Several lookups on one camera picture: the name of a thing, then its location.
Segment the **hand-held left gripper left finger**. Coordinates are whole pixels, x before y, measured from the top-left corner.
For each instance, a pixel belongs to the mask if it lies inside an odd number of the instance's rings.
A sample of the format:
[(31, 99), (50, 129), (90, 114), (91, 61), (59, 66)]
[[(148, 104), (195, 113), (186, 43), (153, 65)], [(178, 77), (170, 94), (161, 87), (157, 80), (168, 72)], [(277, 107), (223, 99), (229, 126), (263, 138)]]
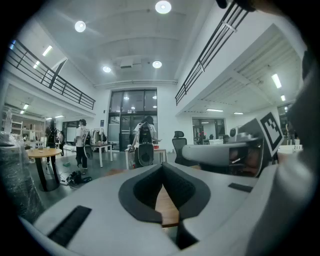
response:
[(55, 256), (171, 256), (179, 247), (155, 210), (162, 166), (90, 181), (47, 209), (33, 234)]

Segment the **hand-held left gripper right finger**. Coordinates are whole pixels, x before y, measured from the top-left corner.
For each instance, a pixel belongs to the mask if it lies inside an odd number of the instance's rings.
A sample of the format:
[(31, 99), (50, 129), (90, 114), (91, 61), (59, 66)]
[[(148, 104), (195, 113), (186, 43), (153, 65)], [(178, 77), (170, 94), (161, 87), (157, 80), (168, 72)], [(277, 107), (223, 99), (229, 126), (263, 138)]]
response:
[(164, 162), (162, 184), (179, 212), (177, 246), (187, 248), (216, 231), (241, 206), (257, 181)]

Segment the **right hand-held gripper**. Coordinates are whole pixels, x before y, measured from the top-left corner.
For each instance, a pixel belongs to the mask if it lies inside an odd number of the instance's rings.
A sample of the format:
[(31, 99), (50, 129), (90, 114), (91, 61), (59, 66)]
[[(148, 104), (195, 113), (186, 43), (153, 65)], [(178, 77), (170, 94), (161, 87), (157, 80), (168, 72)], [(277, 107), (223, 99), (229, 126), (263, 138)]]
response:
[(283, 133), (272, 112), (253, 118), (233, 129), (226, 144), (185, 145), (182, 156), (190, 161), (210, 166), (230, 166), (233, 174), (258, 177), (271, 165)]

